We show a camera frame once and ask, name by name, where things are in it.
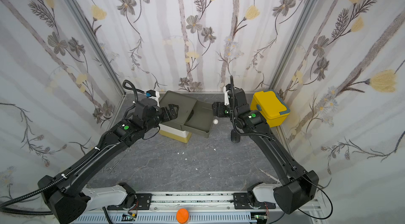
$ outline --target forceps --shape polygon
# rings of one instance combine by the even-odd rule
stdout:
[[[106,171],[110,171],[110,175],[112,175],[112,174],[114,174],[115,173],[115,167],[119,164],[119,162],[122,160],[122,159],[124,159],[124,157],[126,156],[126,154],[118,161],[118,162],[116,162],[112,167],[106,167],[105,168],[105,170]]]

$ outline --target cable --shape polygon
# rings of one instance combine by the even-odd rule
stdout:
[[[266,224],[273,224],[273,223],[275,223],[275,222],[277,222],[277,221],[279,221],[283,216],[284,216],[284,214],[286,214],[285,212],[283,212],[283,214],[280,216],[280,218],[278,218],[277,220],[275,220],[275,221],[272,221],[272,222],[269,222],[269,223],[266,223]]]
[[[132,86],[131,87],[128,87],[126,84],[129,84],[129,85],[131,85],[130,83],[130,81],[128,81],[128,80],[124,80],[124,82],[122,82],[122,87],[124,87],[124,89],[127,89],[127,90],[134,90],[133,88],[132,88]],[[142,94],[145,94],[145,91],[143,91],[143,90],[139,90],[139,89],[136,89],[135,88],[135,90],[137,91],[137,92],[139,92],[139,93],[142,93]]]
[[[142,90],[138,90],[137,88],[135,88],[135,85],[134,85],[132,82],[128,81],[128,80],[124,80],[124,81],[122,82],[122,87],[124,87],[124,89],[127,89],[127,90],[132,90],[132,91],[134,92],[134,95],[135,95],[135,101],[134,101],[133,105],[131,105],[127,110],[125,110],[124,116],[122,117],[122,119],[124,120],[124,119],[126,118],[126,116],[128,115],[128,112],[129,112],[130,110],[134,109],[136,102],[138,102],[138,93],[137,93],[137,91],[139,91],[139,92],[141,92],[141,93],[143,93],[143,94],[144,94],[145,92],[143,92]]]
[[[51,182],[50,184],[48,184],[47,186],[44,186],[42,188],[39,188],[36,191],[30,192],[28,194],[25,194],[23,196],[20,196],[18,198],[14,198],[11,199],[9,201],[3,202],[0,204],[0,209],[1,211],[4,212],[8,212],[8,213],[14,213],[14,214],[22,214],[22,215],[49,215],[49,211],[45,211],[45,212],[38,212],[38,211],[25,211],[25,210],[19,210],[19,209],[12,209],[12,208],[7,208],[5,206],[8,205],[12,205],[15,204],[17,202],[23,201],[25,199],[31,198],[35,195],[38,195],[50,188],[52,188],[53,186],[59,184],[60,182],[64,181],[65,179],[67,179],[70,175],[74,174],[76,171],[78,171],[79,169],[81,169],[86,163],[88,163],[90,160],[92,160],[94,158],[94,156],[96,156],[98,154],[98,152],[100,151],[100,148],[103,144],[104,138],[107,135],[109,131],[106,131],[99,140],[99,143],[96,147],[94,147],[92,153],[89,155],[89,157],[87,157],[82,163],[80,163],[79,165],[77,165],[76,167],[74,167],[73,169],[71,169],[68,173],[66,174],[62,174],[62,177],[54,180],[53,182]]]
[[[128,115],[128,112],[134,108],[135,108],[135,103],[133,103],[127,110],[125,110],[124,116],[122,117],[122,119],[124,120],[126,118],[126,116]]]
[[[136,212],[138,213],[138,203],[139,203],[139,200],[136,201],[136,204],[135,204],[135,206],[134,206],[132,209],[128,210],[127,213],[128,213],[130,216],[132,216],[132,214],[130,213],[130,211],[134,210],[135,208],[136,208]]]
[[[20,215],[31,215],[31,216],[44,216],[44,215],[53,215],[51,211],[28,211],[28,210],[19,210],[8,207],[3,207],[0,209],[3,213],[12,213]]]
[[[149,140],[150,138],[153,138],[155,135],[157,135],[158,132],[160,131],[160,125],[158,125],[158,127],[159,127],[159,130],[158,130],[157,132],[155,132],[154,135],[152,135],[152,136],[150,136],[149,138],[146,138],[146,139],[144,139],[143,136],[142,136],[142,140]]]
[[[230,76],[230,90],[231,90],[231,94],[232,94],[232,98],[231,98],[232,104],[230,104],[230,117],[231,117],[231,122],[232,122],[233,129],[236,131],[236,133],[237,133],[238,135],[240,135],[240,136],[258,135],[258,136],[261,136],[261,137],[266,137],[266,138],[268,138],[268,139],[270,139],[270,140],[274,140],[274,142],[277,144],[277,146],[281,149],[281,152],[283,153],[284,157],[286,158],[288,164],[292,167],[292,169],[293,169],[299,176],[301,176],[303,179],[305,179],[306,181],[308,181],[309,183],[311,183],[313,186],[315,186],[316,188],[318,188],[320,191],[322,191],[322,193],[325,194],[325,196],[328,198],[329,202],[331,203],[331,213],[330,213],[327,217],[324,217],[324,218],[313,217],[313,216],[311,216],[311,215],[309,215],[309,214],[303,212],[303,211],[302,211],[301,209],[299,209],[299,208],[298,208],[298,210],[300,210],[301,212],[303,212],[303,213],[306,214],[307,216],[309,216],[309,217],[311,217],[311,218],[314,218],[314,219],[325,220],[325,219],[329,218],[329,217],[332,215],[332,212],[333,212],[333,204],[332,204],[332,201],[331,201],[331,199],[329,198],[329,196],[328,196],[321,188],[319,188],[317,185],[315,185],[314,183],[312,183],[311,181],[309,181],[308,179],[306,179],[304,175],[301,175],[296,169],[294,169],[294,166],[291,164],[290,160],[288,160],[286,154],[284,153],[284,151],[282,151],[281,146],[278,144],[278,142],[277,142],[277,140],[276,140],[275,138],[273,138],[273,137],[270,136],[270,135],[265,135],[265,134],[262,134],[262,133],[259,133],[259,132],[245,132],[245,133],[241,133],[241,132],[236,128],[236,122],[235,122],[235,87],[234,87],[234,85],[233,85],[233,76],[232,76],[232,75]]]
[[[105,206],[103,206],[103,211],[104,211],[104,215],[105,215],[105,218],[107,219],[108,223],[109,223],[109,224],[114,224],[114,223],[111,221],[110,217],[108,216],[107,208],[105,208]]]

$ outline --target yellow box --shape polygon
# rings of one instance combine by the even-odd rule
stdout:
[[[250,109],[258,110],[270,127],[281,125],[290,114],[290,109],[274,90],[256,92]]]

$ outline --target gray plastic tray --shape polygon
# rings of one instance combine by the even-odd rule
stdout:
[[[209,137],[212,121],[214,120],[210,103],[199,101],[184,94],[168,91],[162,97],[159,104],[162,107],[168,104],[179,106],[177,119],[162,123],[163,125],[181,131],[189,131],[205,138]]]

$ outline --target mounting plate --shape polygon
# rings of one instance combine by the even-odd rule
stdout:
[[[276,209],[276,204],[266,202],[267,208],[269,209]],[[233,194],[233,205],[235,206],[236,210],[241,209],[249,209],[252,210],[253,207],[249,205],[249,201],[247,199],[247,193],[234,193]],[[265,203],[261,203],[261,206],[257,209],[266,209]]]
[[[151,193],[136,193],[138,198],[138,210],[149,210],[151,205],[152,194]],[[109,205],[107,210],[124,210],[122,206],[119,205]]]

